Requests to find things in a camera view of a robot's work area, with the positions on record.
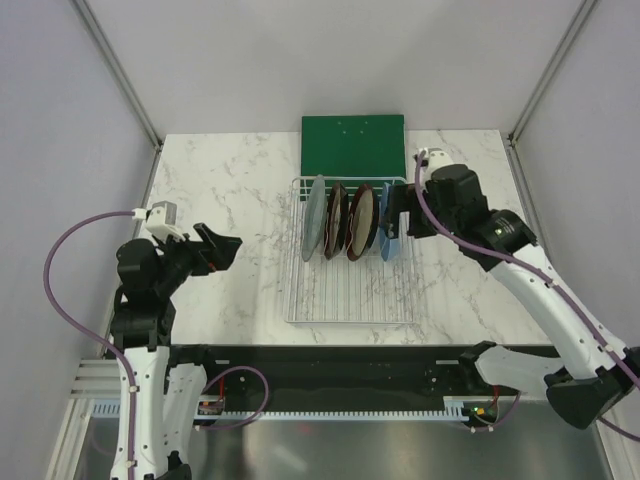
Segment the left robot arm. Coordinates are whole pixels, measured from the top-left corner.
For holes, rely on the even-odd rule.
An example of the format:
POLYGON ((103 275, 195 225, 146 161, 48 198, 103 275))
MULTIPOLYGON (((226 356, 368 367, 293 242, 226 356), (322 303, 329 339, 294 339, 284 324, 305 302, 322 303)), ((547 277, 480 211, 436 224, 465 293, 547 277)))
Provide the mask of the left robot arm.
POLYGON ((242 241, 194 226, 199 238, 137 238, 117 253, 121 284, 110 333, 121 380, 113 479, 189 479, 188 431, 200 393, 219 382, 204 359, 170 366, 172 295, 190 277, 226 271, 242 241))

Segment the blue plate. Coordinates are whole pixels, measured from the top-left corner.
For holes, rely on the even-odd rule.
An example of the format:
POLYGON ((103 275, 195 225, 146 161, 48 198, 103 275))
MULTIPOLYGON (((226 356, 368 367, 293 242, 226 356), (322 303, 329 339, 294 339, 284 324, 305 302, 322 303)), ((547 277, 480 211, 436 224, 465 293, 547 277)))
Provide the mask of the blue plate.
POLYGON ((379 245, 381 258, 384 262, 393 260, 400 251, 399 239, 390 238, 383 227, 384 214, 389 203, 391 189, 392 185, 385 182, 380 195, 379 245))

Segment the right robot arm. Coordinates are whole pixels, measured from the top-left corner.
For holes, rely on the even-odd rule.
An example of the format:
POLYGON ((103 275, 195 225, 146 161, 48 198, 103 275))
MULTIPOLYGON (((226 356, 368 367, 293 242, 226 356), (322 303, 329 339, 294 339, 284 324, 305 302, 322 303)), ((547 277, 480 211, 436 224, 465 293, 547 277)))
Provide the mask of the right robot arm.
POLYGON ((488 205, 477 174, 461 164, 394 185, 381 210, 387 235, 409 215, 408 235, 448 237, 525 308, 557 354, 540 357, 483 341, 462 355, 467 392, 507 387, 545 398, 569 425, 584 430, 639 385, 639 350, 608 331, 554 270, 535 234, 511 210, 488 205))

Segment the red beige plate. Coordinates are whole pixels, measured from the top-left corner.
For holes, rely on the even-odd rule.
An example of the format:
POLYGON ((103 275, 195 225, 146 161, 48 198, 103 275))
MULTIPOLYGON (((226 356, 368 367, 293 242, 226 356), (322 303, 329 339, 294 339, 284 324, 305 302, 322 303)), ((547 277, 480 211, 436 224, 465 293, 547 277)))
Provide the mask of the red beige plate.
POLYGON ((369 184, 359 186, 349 209, 346 251, 347 258, 355 262, 372 246, 379 220, 378 196, 369 184))
POLYGON ((324 227, 323 254, 326 260, 336 257, 346 239, 349 195, 341 182, 336 182, 329 193, 324 227))

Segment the grey-green glass plate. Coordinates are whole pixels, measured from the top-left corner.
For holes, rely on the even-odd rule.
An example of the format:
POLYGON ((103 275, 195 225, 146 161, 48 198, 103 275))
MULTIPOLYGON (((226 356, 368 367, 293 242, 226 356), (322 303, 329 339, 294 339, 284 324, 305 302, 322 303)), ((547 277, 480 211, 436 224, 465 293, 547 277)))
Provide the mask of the grey-green glass plate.
POLYGON ((325 187, 325 178, 317 175, 307 196, 301 249, 304 262, 311 259, 323 235, 326 215, 325 187))

